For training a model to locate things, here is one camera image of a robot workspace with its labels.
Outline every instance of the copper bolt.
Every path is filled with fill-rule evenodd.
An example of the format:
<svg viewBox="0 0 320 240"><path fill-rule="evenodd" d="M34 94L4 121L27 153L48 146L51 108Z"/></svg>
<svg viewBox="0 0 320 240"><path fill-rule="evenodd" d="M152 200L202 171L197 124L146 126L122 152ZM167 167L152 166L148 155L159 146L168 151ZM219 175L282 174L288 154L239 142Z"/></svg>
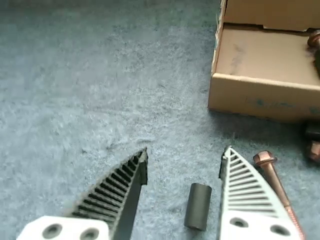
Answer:
<svg viewBox="0 0 320 240"><path fill-rule="evenodd" d="M308 147L308 157L317 163L320 163L320 142L312 141Z"/></svg>
<svg viewBox="0 0 320 240"><path fill-rule="evenodd" d="M311 33L307 43L311 48L320 49L320 30Z"/></svg>
<svg viewBox="0 0 320 240"><path fill-rule="evenodd" d="M269 183L271 188L274 190L278 198L280 199L281 203L283 204L283 207L287 211L288 215L290 216L293 224L295 225L296 229L299 232L300 238L302 240L305 239L305 234L298 222L298 219L291 207L289 198L284 190L284 187L282 186L280 179L277 175L277 172L274 167L274 162L277 161L277 158L273 156L273 154L269 151L262 151L256 154L253 157L255 165L258 167L261 167L264 172L265 180Z"/></svg>

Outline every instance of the white tool part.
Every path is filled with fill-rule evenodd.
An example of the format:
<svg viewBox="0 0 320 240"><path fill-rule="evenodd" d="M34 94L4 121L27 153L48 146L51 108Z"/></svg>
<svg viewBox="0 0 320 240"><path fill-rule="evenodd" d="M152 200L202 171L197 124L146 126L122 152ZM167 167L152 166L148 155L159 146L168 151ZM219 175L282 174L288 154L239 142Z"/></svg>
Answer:
<svg viewBox="0 0 320 240"><path fill-rule="evenodd" d="M221 160L220 240L299 240L273 189L231 146Z"/></svg>
<svg viewBox="0 0 320 240"><path fill-rule="evenodd" d="M28 223L16 240L110 240L101 220L42 216Z"/></svg>

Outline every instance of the metal sleeve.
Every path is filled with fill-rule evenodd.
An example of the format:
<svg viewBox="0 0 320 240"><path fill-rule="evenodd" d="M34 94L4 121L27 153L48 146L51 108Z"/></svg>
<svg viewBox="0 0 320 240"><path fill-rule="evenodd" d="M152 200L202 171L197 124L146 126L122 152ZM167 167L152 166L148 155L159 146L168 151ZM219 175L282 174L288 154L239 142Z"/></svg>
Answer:
<svg viewBox="0 0 320 240"><path fill-rule="evenodd" d="M205 231L211 198L211 187L193 183L190 188L184 225L188 228Z"/></svg>

